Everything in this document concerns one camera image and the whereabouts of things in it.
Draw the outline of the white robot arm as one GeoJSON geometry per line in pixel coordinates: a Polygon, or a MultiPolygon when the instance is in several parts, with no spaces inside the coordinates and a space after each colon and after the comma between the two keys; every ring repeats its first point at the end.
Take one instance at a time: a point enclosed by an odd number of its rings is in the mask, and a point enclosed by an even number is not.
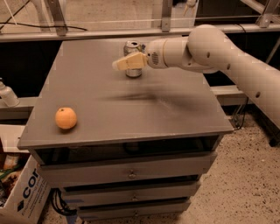
{"type": "Polygon", "coordinates": [[[280,128],[280,71],[245,53],[213,25],[200,25],[187,37],[153,40],[145,52],[133,52],[112,63],[119,71],[146,66],[221,71],[280,128]]]}

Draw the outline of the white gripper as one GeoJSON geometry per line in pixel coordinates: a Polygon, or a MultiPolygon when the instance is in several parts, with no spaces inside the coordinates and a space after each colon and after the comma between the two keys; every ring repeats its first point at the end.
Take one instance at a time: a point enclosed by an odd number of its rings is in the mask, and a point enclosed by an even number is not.
{"type": "Polygon", "coordinates": [[[112,67],[117,71],[140,69],[147,64],[155,69],[167,68],[164,58],[165,42],[165,38],[153,40],[146,46],[147,56],[142,52],[133,52],[114,61],[112,67]]]}

